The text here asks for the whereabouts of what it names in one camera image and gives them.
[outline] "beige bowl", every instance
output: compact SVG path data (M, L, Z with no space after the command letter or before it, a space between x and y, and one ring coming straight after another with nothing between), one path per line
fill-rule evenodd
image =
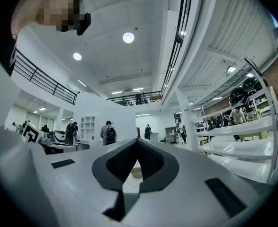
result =
M131 175L134 178L141 178L142 177L142 172L140 167L135 167L131 170Z

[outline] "round ceiling light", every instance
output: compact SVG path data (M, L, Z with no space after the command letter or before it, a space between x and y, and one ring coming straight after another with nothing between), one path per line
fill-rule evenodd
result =
M74 59L77 60L77 61L79 61L79 60L82 59L82 56L81 56L79 53L77 53L77 52L73 54L73 57L74 57Z
M125 43L131 43L132 41L134 41L134 39L134 35L130 32L127 32L123 35L123 40Z

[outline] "black railing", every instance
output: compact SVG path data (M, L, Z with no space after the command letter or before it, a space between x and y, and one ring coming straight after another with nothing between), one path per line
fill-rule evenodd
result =
M160 91L149 93L137 93L128 96L117 96L113 98L108 98L107 100L110 100L122 106L150 104L152 102L160 102L162 100L162 93Z
M162 95L164 95L166 87L168 86L170 77L175 69L175 65L176 65L176 61L179 56L180 49L183 45L183 41L184 41L184 37L185 37L185 33L186 33L186 26L187 26L188 17L189 17L190 6L191 6L191 0L185 0L185 4L184 4L184 0L181 0L177 32L176 32L175 40L173 42L172 52L170 55L170 60L168 63L166 74L165 74L165 79L163 81L163 85L161 88Z
M52 79L45 72L39 69L33 62L31 62L25 55L17 49L17 59L14 70L28 79L30 82L36 84L45 91L57 96L68 103L75 104L77 94L62 86L56 80Z

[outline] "black rectangular strip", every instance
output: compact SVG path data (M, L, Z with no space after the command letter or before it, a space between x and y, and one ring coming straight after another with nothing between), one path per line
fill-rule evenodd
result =
M242 201L219 179L205 181L229 217L233 217L246 208Z
M70 165L72 163L75 163L75 162L71 159L67 159L67 160L64 160L64 161L54 162L54 163L52 163L52 166L53 166L54 169L56 169L56 168L59 168L59 167L62 167L62 166Z

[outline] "neck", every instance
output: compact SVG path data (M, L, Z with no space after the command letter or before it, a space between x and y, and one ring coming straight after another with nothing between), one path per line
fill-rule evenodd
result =
M43 0L25 0L15 9L15 14L11 21L11 33L17 35L23 28L37 21L39 8Z

